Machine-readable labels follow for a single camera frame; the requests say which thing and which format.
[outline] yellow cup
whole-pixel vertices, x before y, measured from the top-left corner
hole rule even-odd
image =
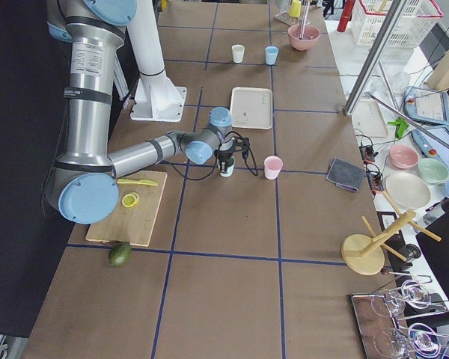
[[[291,2],[291,6],[290,6],[290,10],[289,10],[289,15],[291,17],[299,17],[299,15],[301,15],[301,2],[300,0],[293,0]]]

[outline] cutting board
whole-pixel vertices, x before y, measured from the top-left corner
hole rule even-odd
[[[118,185],[120,197],[116,208],[108,217],[90,226],[85,237],[86,240],[129,242],[131,245],[148,247],[167,175],[166,172],[140,171],[123,177],[128,180],[152,180],[158,185]],[[135,206],[126,208],[121,204],[121,199],[130,192],[138,193],[140,199]]]

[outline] lemon slice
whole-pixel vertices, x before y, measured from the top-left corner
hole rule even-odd
[[[130,208],[135,206],[139,200],[140,196],[138,196],[138,193],[130,192],[123,196],[123,198],[121,199],[121,204],[123,204],[123,206],[126,208]]]

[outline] white basket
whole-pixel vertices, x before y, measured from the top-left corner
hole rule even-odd
[[[385,12],[376,12],[381,3],[380,0],[359,0],[352,9],[351,29],[358,45],[373,45],[386,16]],[[443,16],[434,0],[408,0],[403,17],[394,28],[387,46],[406,48],[419,46],[437,20]]]

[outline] yellow knife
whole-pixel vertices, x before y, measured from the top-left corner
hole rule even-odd
[[[117,183],[119,185],[158,185],[155,181],[152,181],[151,179],[126,179],[126,178],[119,178],[117,180]]]

